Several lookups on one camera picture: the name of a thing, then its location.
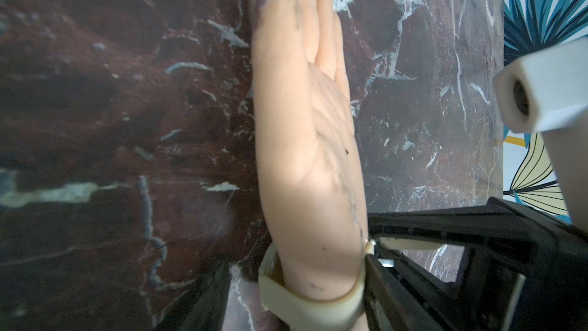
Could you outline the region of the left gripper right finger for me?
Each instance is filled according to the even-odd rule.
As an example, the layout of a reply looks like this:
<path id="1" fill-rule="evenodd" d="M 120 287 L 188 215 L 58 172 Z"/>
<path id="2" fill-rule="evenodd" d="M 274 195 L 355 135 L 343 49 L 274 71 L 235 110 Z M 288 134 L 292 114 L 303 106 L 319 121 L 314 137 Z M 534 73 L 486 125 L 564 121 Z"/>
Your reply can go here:
<path id="1" fill-rule="evenodd" d="M 550 214 L 491 198 L 368 225 L 371 330 L 587 328 L 587 235 Z"/>

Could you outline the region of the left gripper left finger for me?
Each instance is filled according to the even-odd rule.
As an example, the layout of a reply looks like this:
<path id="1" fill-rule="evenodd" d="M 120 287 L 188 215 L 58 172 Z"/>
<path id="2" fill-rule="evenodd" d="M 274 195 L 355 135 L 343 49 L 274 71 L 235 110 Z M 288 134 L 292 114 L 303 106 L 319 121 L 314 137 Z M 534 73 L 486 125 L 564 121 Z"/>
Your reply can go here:
<path id="1" fill-rule="evenodd" d="M 222 330 L 230 286 L 229 263 L 217 260 L 180 297 L 155 330 Z"/>

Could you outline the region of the cream wrist watch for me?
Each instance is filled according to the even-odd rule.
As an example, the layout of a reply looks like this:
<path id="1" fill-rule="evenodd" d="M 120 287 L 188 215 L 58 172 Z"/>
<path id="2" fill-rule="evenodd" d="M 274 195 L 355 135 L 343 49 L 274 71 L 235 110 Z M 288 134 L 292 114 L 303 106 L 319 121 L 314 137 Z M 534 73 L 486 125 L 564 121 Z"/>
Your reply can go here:
<path id="1" fill-rule="evenodd" d="M 336 300 L 310 300 L 286 289 L 277 247 L 270 244 L 258 269 L 260 303 L 291 330 L 368 330 L 364 305 L 366 267 L 354 287 Z"/>

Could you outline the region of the mannequin hand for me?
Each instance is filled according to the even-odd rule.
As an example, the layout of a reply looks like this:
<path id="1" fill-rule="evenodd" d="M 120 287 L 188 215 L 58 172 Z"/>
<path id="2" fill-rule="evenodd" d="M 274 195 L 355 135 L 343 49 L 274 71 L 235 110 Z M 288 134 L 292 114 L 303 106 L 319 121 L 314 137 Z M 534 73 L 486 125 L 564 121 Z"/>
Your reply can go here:
<path id="1" fill-rule="evenodd" d="M 358 280 L 367 205 L 333 0 L 250 0 L 263 216 L 287 289 L 335 300 Z"/>

